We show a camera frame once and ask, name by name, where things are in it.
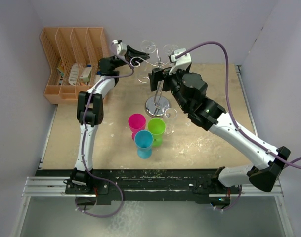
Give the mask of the blue plastic goblet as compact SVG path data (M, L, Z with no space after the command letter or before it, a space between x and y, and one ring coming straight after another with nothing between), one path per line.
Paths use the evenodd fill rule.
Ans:
M152 156L154 138L149 131L139 131L136 134L134 141L137 147L137 154L140 158L148 159Z

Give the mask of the green plastic goblet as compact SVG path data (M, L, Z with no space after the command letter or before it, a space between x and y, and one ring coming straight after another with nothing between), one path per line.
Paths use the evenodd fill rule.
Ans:
M159 118L151 119L147 124L148 131L153 135L153 147L159 147L163 143L163 134L166 130L166 124Z

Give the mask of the tall clear flute glass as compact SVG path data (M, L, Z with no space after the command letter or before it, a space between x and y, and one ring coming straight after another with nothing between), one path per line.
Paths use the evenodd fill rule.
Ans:
M167 108L164 112L163 121L166 124L165 134L170 136L174 133L175 121L177 119L177 110L174 108Z

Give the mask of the clear wine glass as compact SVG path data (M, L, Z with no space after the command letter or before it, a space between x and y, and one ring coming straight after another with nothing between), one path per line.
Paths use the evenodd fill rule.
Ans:
M158 49L157 46L155 45L154 42L152 42L151 40L144 40L141 43L141 50L143 52L145 52L146 54L148 54L148 56L150 57L149 59L146 59L144 62L147 63L148 65L152 65L154 67L157 67L157 53L158 53Z
M179 47L175 44L166 44L163 47L163 51L167 56L174 54L174 52L178 49L179 49ZM171 66L172 66L172 63L170 62L170 58L168 58L168 61L165 64L165 67L171 67Z

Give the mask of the chrome wine glass rack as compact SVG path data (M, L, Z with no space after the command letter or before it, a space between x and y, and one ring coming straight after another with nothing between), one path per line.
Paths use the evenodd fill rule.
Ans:
M171 68L171 67L165 67L166 63L163 63L161 60L161 57L159 56L159 52L157 53L157 68ZM142 77L138 78L138 81L140 83L144 83L143 79L149 79L148 75L144 75ZM164 116L164 112L167 108L171 107L171 104L169 100L162 95L162 85L163 81L158 82L158 88L156 90L155 95L149 97L147 101L145 102L145 111L146 114L149 115L152 118L159 118L161 119Z

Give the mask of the white oval label card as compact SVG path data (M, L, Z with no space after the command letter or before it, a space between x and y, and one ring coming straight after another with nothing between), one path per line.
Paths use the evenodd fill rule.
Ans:
M83 67L80 66L78 63L74 63L71 67L70 74L68 77L68 83L71 86L76 86L78 77L81 74Z

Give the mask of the colourful booklet in organizer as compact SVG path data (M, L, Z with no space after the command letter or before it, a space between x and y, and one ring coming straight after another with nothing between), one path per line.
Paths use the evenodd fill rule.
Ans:
M65 68L64 68L62 60L59 61L59 64L57 66L57 70L59 72L58 85L61 85L63 83L63 78L64 78L64 74L65 74Z

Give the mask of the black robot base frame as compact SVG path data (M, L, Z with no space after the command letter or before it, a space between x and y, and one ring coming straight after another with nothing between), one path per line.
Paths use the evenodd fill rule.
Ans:
M223 186L216 169L95 169L99 180L89 185L72 183L72 170L38 170L37 177L62 178L65 193L97 199L99 205L112 201L189 201L197 204L229 205L229 197L240 188Z

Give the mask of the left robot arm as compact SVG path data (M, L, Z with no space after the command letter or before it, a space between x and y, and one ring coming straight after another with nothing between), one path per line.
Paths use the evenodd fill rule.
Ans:
M81 91L77 103L77 120L80 124L80 144L75 168L70 178L65 181L68 188L76 186L83 194L93 190L93 149L96 133L103 121L103 99L118 83L120 76L118 67L128 65L131 76L134 68L150 58L148 53L119 43L115 46L113 56L98 61L99 81L89 90Z

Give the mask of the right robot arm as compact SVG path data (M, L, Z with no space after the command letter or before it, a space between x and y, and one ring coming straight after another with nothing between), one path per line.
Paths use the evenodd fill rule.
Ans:
M163 91L169 91L196 126L222 138L251 161L249 165L220 167L212 177L212 188L217 193L224 193L235 185L252 184L264 192L271 192L290 150L284 146L277 148L269 145L264 151L245 138L249 137L266 145L266 142L250 133L242 126L235 127L230 114L216 101L206 96L208 85L200 74L189 70L177 70L170 74L169 68L155 68L149 74L151 91L157 90L158 83L163 83Z

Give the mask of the white green small box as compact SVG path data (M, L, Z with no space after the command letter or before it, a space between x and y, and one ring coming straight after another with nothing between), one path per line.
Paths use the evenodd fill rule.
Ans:
M79 76L79 81L81 83L90 82L91 74L92 74L92 67L85 67Z

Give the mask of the pink plastic goblet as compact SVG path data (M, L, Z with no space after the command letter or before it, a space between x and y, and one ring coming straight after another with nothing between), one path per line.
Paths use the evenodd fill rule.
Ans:
M135 139L136 134L146 127L146 117L143 114L135 113L128 118L128 125L132 132L131 138Z

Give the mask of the peach plastic file organizer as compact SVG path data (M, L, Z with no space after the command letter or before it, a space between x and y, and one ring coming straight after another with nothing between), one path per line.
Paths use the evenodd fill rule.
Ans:
M45 27L40 40L51 69L44 96L52 104L76 102L80 91L87 91L95 85L98 61L110 55L104 28ZM63 83L58 85L57 66L60 60L65 74ZM83 69L92 67L90 82L81 83L78 77L76 86L69 85L68 77L74 63L78 63Z

